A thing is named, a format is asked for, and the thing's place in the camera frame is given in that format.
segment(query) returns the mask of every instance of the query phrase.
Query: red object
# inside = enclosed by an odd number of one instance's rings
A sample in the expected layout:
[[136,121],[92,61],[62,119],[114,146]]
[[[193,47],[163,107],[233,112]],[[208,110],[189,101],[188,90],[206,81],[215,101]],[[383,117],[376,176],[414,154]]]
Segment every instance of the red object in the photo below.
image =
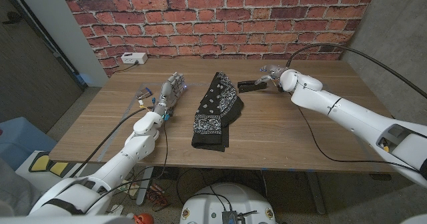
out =
[[135,219],[135,224],[154,224],[153,217],[148,213],[142,213],[137,215],[133,215]]

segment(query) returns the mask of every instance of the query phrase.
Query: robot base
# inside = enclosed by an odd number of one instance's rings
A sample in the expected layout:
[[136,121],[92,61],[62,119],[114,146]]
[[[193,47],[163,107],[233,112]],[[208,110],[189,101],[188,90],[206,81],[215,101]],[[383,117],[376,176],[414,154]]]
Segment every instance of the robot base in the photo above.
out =
[[[226,221],[226,223],[247,223],[247,224],[276,224],[272,206],[268,201],[259,193],[236,183],[217,183],[212,185],[212,189],[218,195],[226,197],[230,203],[233,211],[240,213],[255,213],[246,215],[244,222]],[[181,224],[202,224],[202,223],[223,223],[223,211],[220,200],[215,195],[211,195],[212,190],[210,187],[205,187],[198,191],[195,195],[188,199],[181,212]],[[219,197],[222,203],[226,206],[227,212],[224,214],[229,215],[231,211],[228,201],[223,197]]]

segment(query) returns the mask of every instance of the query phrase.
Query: table leg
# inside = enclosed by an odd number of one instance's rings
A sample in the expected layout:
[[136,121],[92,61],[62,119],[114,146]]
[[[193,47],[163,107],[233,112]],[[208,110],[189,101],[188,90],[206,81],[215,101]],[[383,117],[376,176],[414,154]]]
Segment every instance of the table leg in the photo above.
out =
[[[142,179],[151,178],[151,174],[153,173],[153,169],[154,169],[154,167],[148,167],[144,171],[144,174],[142,175]],[[139,187],[143,187],[145,189],[140,189],[138,191],[138,196],[136,197],[136,205],[142,205],[142,203],[144,202],[145,194],[147,193],[147,189],[149,187],[149,182],[150,182],[150,180],[141,182],[141,185]]]
[[322,197],[322,191],[319,186],[318,175],[315,172],[306,172],[308,184],[310,185],[310,190],[312,191],[314,205],[316,206],[316,211],[320,215],[326,214],[325,203]]

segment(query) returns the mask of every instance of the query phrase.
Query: gray wall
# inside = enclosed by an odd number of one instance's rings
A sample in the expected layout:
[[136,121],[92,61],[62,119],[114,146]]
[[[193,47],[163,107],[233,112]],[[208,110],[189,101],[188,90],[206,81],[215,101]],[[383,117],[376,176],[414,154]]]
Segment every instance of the gray wall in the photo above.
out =
[[24,0],[90,87],[108,81],[65,0]]
[[[383,62],[427,92],[427,0],[372,0],[349,47]],[[427,100],[374,63],[347,61],[397,119],[427,125]]]

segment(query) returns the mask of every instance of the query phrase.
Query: electrical outlet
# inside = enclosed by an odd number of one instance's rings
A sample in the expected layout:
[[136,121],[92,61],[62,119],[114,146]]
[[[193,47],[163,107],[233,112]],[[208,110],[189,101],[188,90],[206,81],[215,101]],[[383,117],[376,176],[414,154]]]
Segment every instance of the electrical outlet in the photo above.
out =
[[121,56],[121,60],[125,64],[144,64],[148,59],[147,53],[124,53]]

